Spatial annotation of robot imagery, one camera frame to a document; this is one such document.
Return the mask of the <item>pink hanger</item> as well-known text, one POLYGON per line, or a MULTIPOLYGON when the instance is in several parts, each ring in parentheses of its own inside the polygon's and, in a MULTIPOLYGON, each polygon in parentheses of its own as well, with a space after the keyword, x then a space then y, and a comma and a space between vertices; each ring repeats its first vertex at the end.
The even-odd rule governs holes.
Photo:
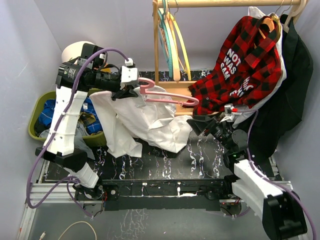
POLYGON ((149 78, 139 77, 138 82, 146 83, 139 86, 139 92, 141 95, 161 96, 161 98, 147 98, 145 100, 146 102, 175 104, 188 107, 194 107, 199 104, 199 100, 195 97, 177 93, 150 91, 149 89, 155 87, 156 85, 155 82, 149 78))

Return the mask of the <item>white shirt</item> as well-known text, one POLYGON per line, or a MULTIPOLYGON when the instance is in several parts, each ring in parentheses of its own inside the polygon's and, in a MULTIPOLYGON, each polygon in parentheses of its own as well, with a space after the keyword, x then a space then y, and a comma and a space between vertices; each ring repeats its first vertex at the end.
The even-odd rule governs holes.
POLYGON ((110 91, 89 96, 106 139, 108 153, 118 158, 142 156, 141 139, 150 146, 172 153, 181 151, 188 142, 192 128, 189 115, 176 116, 176 106, 170 103, 148 102, 161 96, 139 94, 112 100, 110 91))

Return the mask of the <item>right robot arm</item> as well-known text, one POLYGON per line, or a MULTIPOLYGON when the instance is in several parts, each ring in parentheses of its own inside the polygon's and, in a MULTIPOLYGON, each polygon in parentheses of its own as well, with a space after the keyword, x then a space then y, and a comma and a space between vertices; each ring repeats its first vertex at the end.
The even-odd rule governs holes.
POLYGON ((223 194, 239 197, 260 218, 271 240, 288 240, 307 233, 308 227, 298 196, 273 183, 249 159, 249 135, 217 115, 195 116, 187 123, 196 135, 212 135, 225 148, 223 161, 232 171, 226 177, 223 194))

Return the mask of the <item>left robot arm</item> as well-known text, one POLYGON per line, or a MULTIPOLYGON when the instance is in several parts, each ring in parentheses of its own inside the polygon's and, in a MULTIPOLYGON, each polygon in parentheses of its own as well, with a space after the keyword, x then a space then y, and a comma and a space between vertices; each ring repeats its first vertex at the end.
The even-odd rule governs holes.
POLYGON ((58 67, 49 132, 43 146, 35 152, 38 159, 55 163, 68 171, 67 180, 93 200, 103 195, 104 188, 88 163, 87 153, 75 148, 75 134, 89 90, 96 88, 117 93, 121 89, 121 73, 113 76, 102 71, 112 67, 108 63, 109 52, 120 54, 129 69, 135 67, 134 60, 120 50, 102 48, 89 42, 80 43, 80 51, 58 67))

